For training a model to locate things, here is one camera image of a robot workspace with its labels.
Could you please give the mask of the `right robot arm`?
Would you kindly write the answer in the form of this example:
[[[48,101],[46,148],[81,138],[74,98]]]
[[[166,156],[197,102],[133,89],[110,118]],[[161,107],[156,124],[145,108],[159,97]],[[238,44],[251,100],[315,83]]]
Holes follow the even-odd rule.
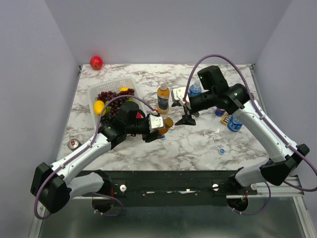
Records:
[[[218,66],[208,66],[198,72],[204,92],[187,96],[187,89],[173,89],[173,107],[183,107],[184,115],[177,125],[195,125],[192,115],[211,107],[225,110],[238,119],[267,151],[269,159],[257,165],[239,169],[228,181],[228,189],[239,194],[247,186],[258,182],[281,185],[309,153],[306,144],[297,144],[286,136],[263,112],[253,96],[242,84],[228,86]]]

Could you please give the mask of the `blue label water bottle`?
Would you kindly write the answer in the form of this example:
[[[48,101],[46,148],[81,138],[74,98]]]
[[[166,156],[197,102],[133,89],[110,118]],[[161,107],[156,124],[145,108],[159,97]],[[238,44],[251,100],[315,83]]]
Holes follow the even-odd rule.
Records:
[[[231,132],[238,132],[243,124],[234,116],[231,116],[228,123],[227,123],[227,128]]]

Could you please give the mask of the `orange bottle cap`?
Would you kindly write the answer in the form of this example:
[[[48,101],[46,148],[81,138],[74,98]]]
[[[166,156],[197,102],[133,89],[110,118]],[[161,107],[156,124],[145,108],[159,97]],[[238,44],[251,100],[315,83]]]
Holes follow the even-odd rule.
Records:
[[[165,128],[171,128],[174,125],[174,122],[171,118],[164,119]]]

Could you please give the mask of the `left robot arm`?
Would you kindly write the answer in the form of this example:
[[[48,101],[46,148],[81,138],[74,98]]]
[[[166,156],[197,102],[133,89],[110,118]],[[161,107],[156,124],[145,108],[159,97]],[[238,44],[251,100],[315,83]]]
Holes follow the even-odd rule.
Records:
[[[106,195],[110,184],[100,174],[92,172],[83,177],[78,174],[99,156],[125,141],[128,135],[140,134],[146,143],[158,139],[159,130],[164,128],[163,117],[153,111],[138,118],[140,112],[137,103],[126,101],[117,115],[97,126],[95,134],[71,154],[51,165],[39,164],[30,189],[35,197],[34,209],[41,203],[54,214],[76,196],[95,192],[99,196]]]

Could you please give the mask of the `small orange juice bottle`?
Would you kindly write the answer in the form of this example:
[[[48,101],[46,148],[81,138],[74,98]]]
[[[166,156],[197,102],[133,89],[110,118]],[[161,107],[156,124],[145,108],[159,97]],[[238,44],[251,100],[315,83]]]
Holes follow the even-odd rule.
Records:
[[[159,130],[159,135],[166,134],[171,127],[173,127],[174,122],[171,118],[164,119],[164,128]]]

